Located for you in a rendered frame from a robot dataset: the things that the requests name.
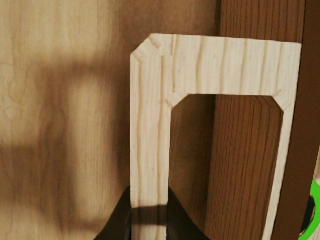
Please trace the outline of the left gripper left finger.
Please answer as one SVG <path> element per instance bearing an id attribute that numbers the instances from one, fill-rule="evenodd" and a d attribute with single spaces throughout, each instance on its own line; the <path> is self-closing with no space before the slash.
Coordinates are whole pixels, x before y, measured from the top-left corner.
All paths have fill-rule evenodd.
<path id="1" fill-rule="evenodd" d="M 126 187 L 106 225 L 93 240 L 131 240 L 131 195 Z"/>

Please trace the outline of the wooden maze board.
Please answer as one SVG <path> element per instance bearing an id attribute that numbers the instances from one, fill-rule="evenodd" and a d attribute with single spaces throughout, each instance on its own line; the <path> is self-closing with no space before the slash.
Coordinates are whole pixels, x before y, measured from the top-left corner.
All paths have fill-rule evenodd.
<path id="1" fill-rule="evenodd" d="M 216 94 L 204 234 L 320 240 L 320 0 L 222 0 L 220 37 L 151 34 L 131 53 L 131 240 L 166 240 L 188 93 Z"/>

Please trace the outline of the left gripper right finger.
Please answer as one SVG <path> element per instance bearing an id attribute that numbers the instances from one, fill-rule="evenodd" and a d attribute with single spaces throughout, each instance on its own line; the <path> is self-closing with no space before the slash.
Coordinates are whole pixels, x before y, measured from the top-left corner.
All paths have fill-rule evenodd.
<path id="1" fill-rule="evenodd" d="M 192 221 L 168 186 L 166 240 L 210 240 Z"/>

